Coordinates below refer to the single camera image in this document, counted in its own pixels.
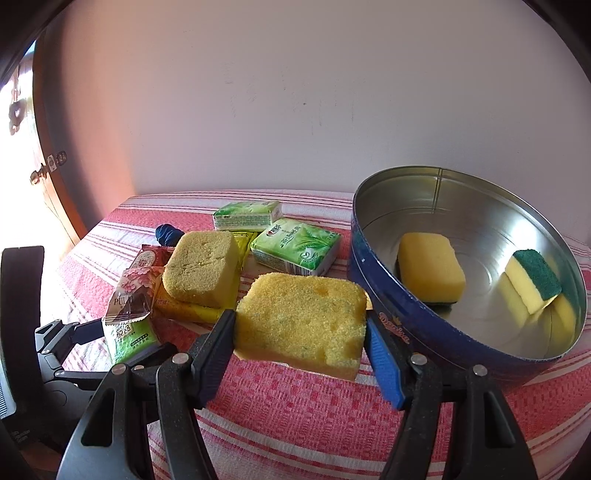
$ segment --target striped tablecloth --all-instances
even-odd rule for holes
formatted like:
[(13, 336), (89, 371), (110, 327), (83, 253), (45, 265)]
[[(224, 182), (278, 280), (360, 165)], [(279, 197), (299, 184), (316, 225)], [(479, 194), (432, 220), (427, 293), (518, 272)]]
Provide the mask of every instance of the striped tablecloth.
[[(286, 216), (341, 233), (344, 242), (329, 275), (345, 278), (349, 248), (349, 193), (293, 190), (191, 192), (132, 197), (98, 224), (59, 267), (59, 318), (101, 317), (119, 276), (141, 244), (155, 244), (161, 223), (185, 230), (212, 229), (211, 213), (236, 200), (278, 199)], [(591, 251), (567, 239), (591, 288)], [(243, 296), (261, 267), (249, 262)], [(160, 338), (187, 349), (197, 334), (156, 320)], [(591, 429), (591, 321), (560, 362), (508, 396), (540, 479), (558, 478)], [(104, 339), (76, 348), (67, 369), (107, 370)], [(441, 478), (451, 405), (441, 412), (429, 478)], [(367, 359), (355, 382), (331, 379), (273, 363), (232, 358), (217, 397), (197, 418), (220, 479), (376, 478), (392, 448), (401, 414), (379, 394)], [(168, 479), (158, 423), (149, 426), (155, 473)]]

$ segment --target sponge with green scrubber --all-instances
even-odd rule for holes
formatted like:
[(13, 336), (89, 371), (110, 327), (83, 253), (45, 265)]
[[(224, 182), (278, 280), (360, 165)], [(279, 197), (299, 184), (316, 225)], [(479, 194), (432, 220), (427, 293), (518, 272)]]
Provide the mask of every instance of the sponge with green scrubber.
[(548, 306), (562, 291), (555, 273), (536, 250), (518, 250), (505, 273), (530, 314)]

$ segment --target blue gripper pad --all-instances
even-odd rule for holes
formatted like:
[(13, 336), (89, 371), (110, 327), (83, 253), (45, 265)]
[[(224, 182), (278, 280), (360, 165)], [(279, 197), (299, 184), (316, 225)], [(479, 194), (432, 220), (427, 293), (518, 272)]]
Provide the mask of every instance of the blue gripper pad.
[(383, 337), (389, 334), (381, 324), (376, 325), (376, 322), (379, 320), (368, 316), (364, 342), (365, 353), (374, 369), (383, 398), (397, 410), (402, 410), (406, 397), (402, 391), (400, 370), (388, 348), (387, 340)]
[(199, 374), (198, 399), (201, 408), (216, 396), (234, 353), (235, 320), (236, 312), (225, 310), (194, 356), (191, 367)]

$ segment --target metal screw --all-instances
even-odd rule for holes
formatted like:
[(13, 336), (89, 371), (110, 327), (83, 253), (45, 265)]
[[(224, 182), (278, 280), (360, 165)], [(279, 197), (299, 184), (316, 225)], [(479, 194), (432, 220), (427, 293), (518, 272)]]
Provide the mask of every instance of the metal screw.
[(116, 364), (116, 365), (113, 365), (113, 368), (111, 368), (111, 373), (113, 375), (121, 375), (126, 370), (127, 370), (127, 367), (125, 366), (125, 364)]
[(474, 365), (472, 371), (477, 377), (485, 377), (488, 375), (488, 370), (484, 365)]
[(186, 364), (189, 361), (189, 355), (185, 352), (175, 353), (173, 356), (173, 363), (177, 365)]
[(410, 362), (413, 365), (421, 367), (427, 363), (427, 357), (424, 356), (422, 353), (413, 353), (410, 357)]

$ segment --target yellow packet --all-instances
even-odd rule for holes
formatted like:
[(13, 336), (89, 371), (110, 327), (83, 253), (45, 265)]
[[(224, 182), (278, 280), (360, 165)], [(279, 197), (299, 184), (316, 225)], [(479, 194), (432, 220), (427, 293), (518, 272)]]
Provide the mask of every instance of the yellow packet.
[(213, 309), (196, 303), (176, 300), (168, 294), (164, 285), (161, 284), (154, 300), (154, 307), (162, 315), (181, 322), (216, 323), (225, 309), (234, 309), (236, 307), (238, 289), (240, 288), (240, 273), (244, 263), (246, 263), (250, 244), (258, 234), (256, 232), (232, 232), (232, 235), (234, 235), (234, 239), (238, 244), (238, 267), (236, 273), (234, 273), (232, 285), (228, 290), (228, 296), (224, 301), (223, 308)]

